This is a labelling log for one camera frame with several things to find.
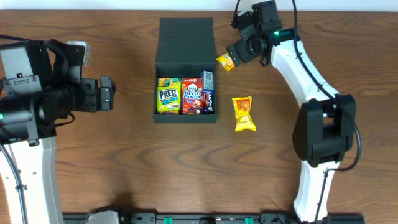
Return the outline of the small yellow snack packet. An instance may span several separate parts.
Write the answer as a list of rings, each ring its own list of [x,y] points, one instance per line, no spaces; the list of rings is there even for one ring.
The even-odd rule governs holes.
[[[235,64],[234,64],[231,56],[227,52],[225,54],[217,57],[216,61],[219,62],[227,72],[229,72],[230,70],[232,70],[235,67]]]

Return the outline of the small blue candy box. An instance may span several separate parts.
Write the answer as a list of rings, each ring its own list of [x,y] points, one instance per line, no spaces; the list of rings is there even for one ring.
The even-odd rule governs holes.
[[[202,74],[202,85],[203,85],[203,91],[204,92],[209,92],[209,93],[214,93],[214,73],[210,71],[203,70]]]

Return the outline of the dark green box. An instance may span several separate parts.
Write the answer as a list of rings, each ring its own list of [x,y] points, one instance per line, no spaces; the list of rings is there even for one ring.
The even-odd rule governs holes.
[[[218,94],[214,93],[213,114],[158,114],[159,78],[200,78],[202,71],[216,72],[216,49],[211,17],[160,18],[159,41],[155,57],[153,120],[155,123],[215,123]]]

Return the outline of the blue Dairy Milk bar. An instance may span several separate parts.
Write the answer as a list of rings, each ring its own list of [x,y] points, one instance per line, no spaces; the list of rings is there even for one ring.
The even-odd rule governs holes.
[[[204,112],[205,114],[214,113],[212,92],[204,92]]]

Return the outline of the large yellow snack packet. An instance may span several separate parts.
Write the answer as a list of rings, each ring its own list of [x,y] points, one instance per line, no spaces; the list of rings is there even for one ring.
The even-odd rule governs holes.
[[[256,125],[251,118],[252,96],[235,97],[232,99],[236,119],[235,131],[256,130]]]

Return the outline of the red Hello Panda box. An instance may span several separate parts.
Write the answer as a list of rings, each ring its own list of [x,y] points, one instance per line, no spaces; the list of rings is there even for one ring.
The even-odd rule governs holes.
[[[203,86],[201,78],[182,79],[182,114],[198,115],[204,113]]]

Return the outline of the green Pretz box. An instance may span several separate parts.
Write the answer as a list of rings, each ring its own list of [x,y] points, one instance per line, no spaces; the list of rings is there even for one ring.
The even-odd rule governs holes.
[[[180,78],[158,78],[157,113],[179,114],[181,96]]]

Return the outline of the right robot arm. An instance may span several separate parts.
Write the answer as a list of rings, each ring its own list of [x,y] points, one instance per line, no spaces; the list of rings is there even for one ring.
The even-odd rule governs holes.
[[[231,26],[241,38],[227,48],[238,67],[255,58],[283,76],[300,107],[292,134],[301,161],[300,183],[291,223],[332,223],[327,200],[333,175],[353,169],[361,156],[355,123],[356,102],[341,95],[309,59],[298,26],[283,28],[275,1],[234,12]]]

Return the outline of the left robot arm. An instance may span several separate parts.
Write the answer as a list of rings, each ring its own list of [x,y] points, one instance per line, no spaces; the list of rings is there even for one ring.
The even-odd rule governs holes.
[[[113,108],[110,77],[83,78],[84,41],[10,37],[1,46],[1,178],[13,223],[119,223],[117,211],[62,212],[55,174],[56,130],[75,112]]]

